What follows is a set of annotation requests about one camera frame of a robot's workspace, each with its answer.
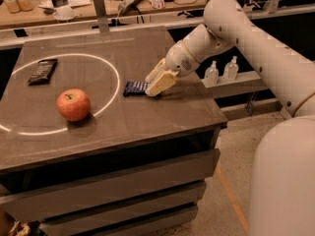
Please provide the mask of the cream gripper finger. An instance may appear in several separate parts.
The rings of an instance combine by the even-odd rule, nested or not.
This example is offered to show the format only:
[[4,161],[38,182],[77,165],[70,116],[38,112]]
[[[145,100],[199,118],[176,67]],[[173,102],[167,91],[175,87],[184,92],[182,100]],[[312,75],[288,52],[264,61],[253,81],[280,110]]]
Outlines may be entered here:
[[146,76],[145,81],[147,83],[152,83],[155,78],[164,71],[165,59],[162,58],[157,65],[150,71],[150,73]]
[[157,96],[161,92],[173,87],[176,84],[177,72],[173,71],[152,71],[145,81],[149,84],[145,90],[148,96]]

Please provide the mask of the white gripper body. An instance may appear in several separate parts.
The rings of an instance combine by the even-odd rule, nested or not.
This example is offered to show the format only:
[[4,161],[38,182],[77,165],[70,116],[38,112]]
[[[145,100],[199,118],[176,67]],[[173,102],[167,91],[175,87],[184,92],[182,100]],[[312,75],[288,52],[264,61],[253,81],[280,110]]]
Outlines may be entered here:
[[179,77],[188,76],[199,67],[182,40],[168,50],[165,65],[169,70],[177,72]]

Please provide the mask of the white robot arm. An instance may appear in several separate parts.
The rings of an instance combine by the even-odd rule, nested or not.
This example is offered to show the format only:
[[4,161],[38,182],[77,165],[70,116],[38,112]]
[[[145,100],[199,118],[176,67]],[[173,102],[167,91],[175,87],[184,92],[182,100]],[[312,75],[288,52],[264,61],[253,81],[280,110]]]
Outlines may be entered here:
[[255,26],[236,0],[210,0],[203,21],[147,75],[156,96],[207,58],[235,47],[251,66],[227,91],[269,89],[288,118],[259,143],[251,173],[248,236],[315,236],[315,64]]

